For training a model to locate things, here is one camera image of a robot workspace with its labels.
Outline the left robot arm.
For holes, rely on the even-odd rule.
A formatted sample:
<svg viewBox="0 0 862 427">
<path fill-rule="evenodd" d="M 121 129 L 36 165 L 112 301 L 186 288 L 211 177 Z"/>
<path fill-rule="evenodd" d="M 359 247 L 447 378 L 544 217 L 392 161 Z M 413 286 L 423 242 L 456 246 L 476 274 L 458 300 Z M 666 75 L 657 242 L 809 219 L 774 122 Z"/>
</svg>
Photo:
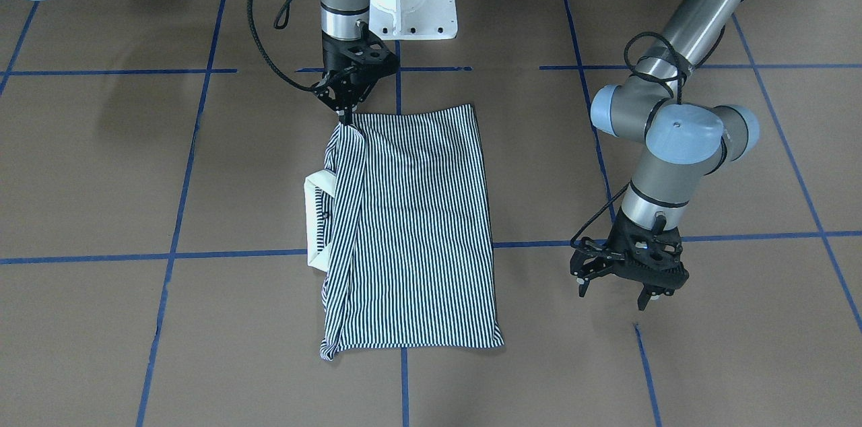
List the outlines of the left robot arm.
<svg viewBox="0 0 862 427">
<path fill-rule="evenodd" d="M 741 159 L 758 143 L 760 124 L 740 105 L 708 107 L 684 99 L 684 86 L 713 55 L 727 22 L 745 0 L 682 0 L 662 31 L 634 35 L 652 44 L 636 61 L 623 49 L 629 75 L 604 86 L 590 105 L 597 130 L 642 145 L 605 243 L 579 230 L 570 241 L 570 274 L 585 297 L 600 277 L 640 283 L 637 307 L 671 297 L 690 274 L 679 225 L 703 176 Z"/>
</svg>

